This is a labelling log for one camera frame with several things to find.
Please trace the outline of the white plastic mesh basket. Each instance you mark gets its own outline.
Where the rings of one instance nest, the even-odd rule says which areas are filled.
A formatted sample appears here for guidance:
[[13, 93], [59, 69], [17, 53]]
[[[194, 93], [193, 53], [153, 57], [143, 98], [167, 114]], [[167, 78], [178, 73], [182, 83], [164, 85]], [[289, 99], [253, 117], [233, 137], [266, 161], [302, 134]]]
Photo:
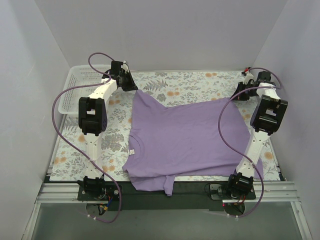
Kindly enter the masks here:
[[73, 66], [69, 70], [63, 88], [68, 91], [59, 100], [59, 113], [77, 117], [79, 115], [79, 100], [82, 97], [101, 98], [107, 103], [118, 87], [114, 79], [104, 83], [102, 77], [102, 74], [94, 71], [89, 65]]

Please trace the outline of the purple t shirt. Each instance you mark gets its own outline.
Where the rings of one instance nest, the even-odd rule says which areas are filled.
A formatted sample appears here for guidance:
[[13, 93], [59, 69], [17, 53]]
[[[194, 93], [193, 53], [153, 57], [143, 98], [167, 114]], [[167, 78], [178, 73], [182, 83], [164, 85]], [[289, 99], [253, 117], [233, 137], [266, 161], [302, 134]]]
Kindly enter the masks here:
[[227, 98], [165, 107], [138, 90], [131, 118], [123, 170], [138, 191], [171, 196], [177, 176], [228, 177], [250, 139], [239, 109]]

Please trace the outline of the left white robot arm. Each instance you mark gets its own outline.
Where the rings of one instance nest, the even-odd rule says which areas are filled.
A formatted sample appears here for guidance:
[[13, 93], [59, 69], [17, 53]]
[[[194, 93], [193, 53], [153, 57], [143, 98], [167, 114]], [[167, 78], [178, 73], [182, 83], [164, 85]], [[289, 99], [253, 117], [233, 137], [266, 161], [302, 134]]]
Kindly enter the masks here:
[[93, 93], [81, 97], [78, 101], [78, 124], [84, 135], [85, 154], [89, 157], [84, 178], [78, 184], [95, 200], [104, 200], [107, 195], [101, 155], [103, 132], [108, 124], [107, 108], [110, 97], [118, 88], [125, 92], [138, 89], [126, 61], [113, 60], [101, 83]]

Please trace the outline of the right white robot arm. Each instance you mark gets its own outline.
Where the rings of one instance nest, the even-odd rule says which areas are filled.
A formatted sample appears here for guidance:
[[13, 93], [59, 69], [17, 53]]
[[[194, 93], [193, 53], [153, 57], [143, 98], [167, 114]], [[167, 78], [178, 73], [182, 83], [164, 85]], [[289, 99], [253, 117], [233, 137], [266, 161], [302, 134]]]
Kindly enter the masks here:
[[[250, 78], [250, 69], [242, 72], [245, 80], [238, 83], [238, 86], [230, 98], [232, 101], [247, 101], [251, 97], [258, 98], [258, 104], [250, 120], [250, 139], [246, 150], [241, 154], [242, 159], [230, 175], [226, 186], [227, 195], [232, 199], [245, 198], [253, 192], [255, 173], [261, 179], [262, 174], [257, 169], [263, 147], [270, 136], [277, 132], [283, 121], [288, 102], [281, 99], [277, 89], [282, 87], [279, 78], [271, 71], [260, 68], [256, 79]], [[272, 81], [274, 77], [279, 86]]]

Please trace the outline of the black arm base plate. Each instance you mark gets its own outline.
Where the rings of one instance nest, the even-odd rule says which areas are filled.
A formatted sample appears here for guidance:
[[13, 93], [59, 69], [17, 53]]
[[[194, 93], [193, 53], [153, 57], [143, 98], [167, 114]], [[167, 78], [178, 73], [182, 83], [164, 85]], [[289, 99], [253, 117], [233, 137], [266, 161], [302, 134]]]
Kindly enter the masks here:
[[163, 191], [136, 190], [128, 181], [121, 181], [119, 193], [112, 182], [84, 184], [78, 180], [77, 200], [87, 202], [86, 209], [102, 216], [107, 211], [121, 210], [209, 210], [222, 212], [227, 206], [224, 181], [188, 182], [176, 181], [173, 193], [167, 196]]

